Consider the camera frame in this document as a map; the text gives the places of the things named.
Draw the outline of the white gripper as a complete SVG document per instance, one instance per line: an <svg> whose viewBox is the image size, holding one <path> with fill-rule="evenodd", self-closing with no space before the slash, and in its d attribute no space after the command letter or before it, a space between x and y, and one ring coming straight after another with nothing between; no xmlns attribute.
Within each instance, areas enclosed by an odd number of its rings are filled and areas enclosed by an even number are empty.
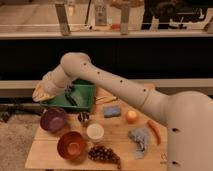
<svg viewBox="0 0 213 171"><path fill-rule="evenodd" d="M48 72L42 78L41 84L35 87L32 98L35 102L40 102L52 98L61 93L67 86L67 79L61 75L54 75Z"/></svg>

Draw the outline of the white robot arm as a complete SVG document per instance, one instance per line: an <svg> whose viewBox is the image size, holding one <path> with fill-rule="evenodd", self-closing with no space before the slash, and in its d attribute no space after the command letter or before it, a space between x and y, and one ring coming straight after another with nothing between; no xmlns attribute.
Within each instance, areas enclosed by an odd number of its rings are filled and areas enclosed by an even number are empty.
<svg viewBox="0 0 213 171"><path fill-rule="evenodd" d="M213 99L197 91L166 95L104 71L71 52L45 74L32 98L51 99L76 79L90 81L167 128L167 171L213 171Z"/></svg>

